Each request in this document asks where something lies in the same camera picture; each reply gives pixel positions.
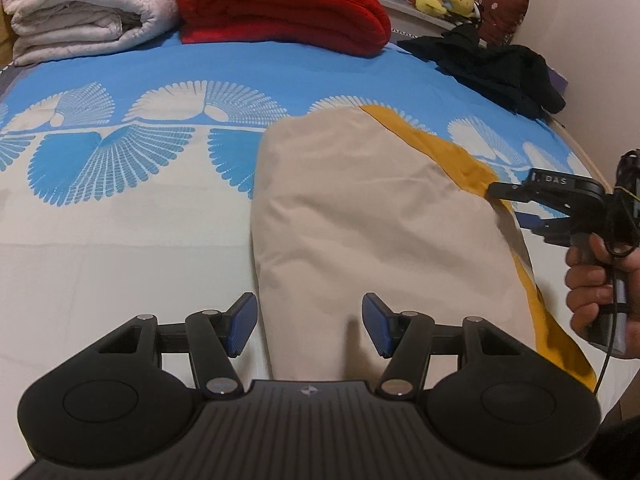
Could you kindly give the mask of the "person's right hand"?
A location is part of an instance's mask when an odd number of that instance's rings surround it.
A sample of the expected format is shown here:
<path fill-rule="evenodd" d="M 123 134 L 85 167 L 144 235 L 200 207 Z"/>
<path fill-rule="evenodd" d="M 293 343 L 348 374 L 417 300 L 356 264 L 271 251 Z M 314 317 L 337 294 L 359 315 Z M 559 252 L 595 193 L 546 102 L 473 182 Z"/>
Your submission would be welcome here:
<path fill-rule="evenodd" d="M 566 296 L 566 305 L 572 311 L 570 327 L 582 339 L 587 339 L 587 327 L 597 318 L 599 308 L 612 304 L 612 286 L 604 266 L 612 264 L 621 270 L 627 278 L 627 301 L 630 307 L 626 323 L 626 353 L 624 359 L 639 357 L 639 249 L 636 248 L 623 259 L 612 259 L 606 250 L 604 241 L 597 234 L 591 234 L 590 247 L 598 263 L 582 263 L 580 249 L 572 246 L 566 254 L 568 270 L 565 285 L 570 290 Z"/>

